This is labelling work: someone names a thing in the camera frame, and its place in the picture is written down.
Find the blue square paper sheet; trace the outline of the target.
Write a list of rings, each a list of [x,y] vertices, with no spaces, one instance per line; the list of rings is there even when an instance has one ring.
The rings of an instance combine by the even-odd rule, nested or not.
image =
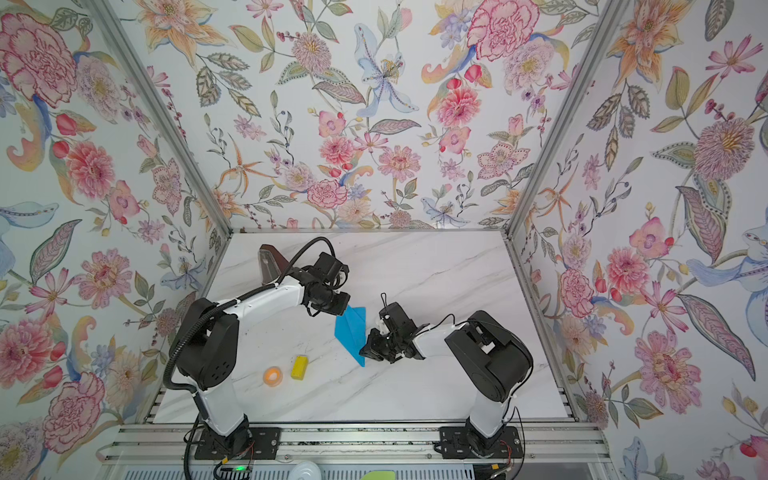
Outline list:
[[[366,345],[366,308],[348,307],[341,316],[337,316],[334,336],[341,346],[360,366],[365,366],[365,358],[360,350]]]

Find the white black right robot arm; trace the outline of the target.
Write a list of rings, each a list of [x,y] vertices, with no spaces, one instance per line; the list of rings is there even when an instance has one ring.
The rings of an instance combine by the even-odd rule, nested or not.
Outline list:
[[[512,397],[534,370],[533,356],[518,336],[484,310],[461,322],[449,314],[436,324],[418,325],[392,303],[380,310],[379,319],[385,330],[370,330],[359,350],[362,357],[390,364],[453,357],[476,389],[468,432],[484,441],[500,436]]]

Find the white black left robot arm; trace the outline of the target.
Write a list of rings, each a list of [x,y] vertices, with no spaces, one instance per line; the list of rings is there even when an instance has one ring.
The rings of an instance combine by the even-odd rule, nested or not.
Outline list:
[[[301,268],[289,264],[274,281],[236,298],[222,303],[194,301],[170,348],[164,387],[188,392],[200,419],[220,436],[248,426],[230,380],[241,330],[299,306],[311,316],[342,315],[350,300],[341,290],[348,274],[346,264],[323,252],[314,264]]]

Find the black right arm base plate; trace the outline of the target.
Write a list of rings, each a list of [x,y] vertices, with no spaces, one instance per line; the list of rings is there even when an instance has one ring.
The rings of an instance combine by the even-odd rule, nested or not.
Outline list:
[[[523,447],[524,441],[516,427],[504,426],[486,438],[469,424],[440,427],[439,440],[433,446],[443,459],[458,460],[517,460],[524,457]]]

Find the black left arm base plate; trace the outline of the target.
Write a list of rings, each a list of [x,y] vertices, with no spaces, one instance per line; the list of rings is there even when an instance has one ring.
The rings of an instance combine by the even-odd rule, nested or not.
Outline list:
[[[275,460],[282,430],[277,427],[239,428],[229,436],[222,436],[210,427],[203,428],[194,451],[195,460],[223,460],[245,458]]]

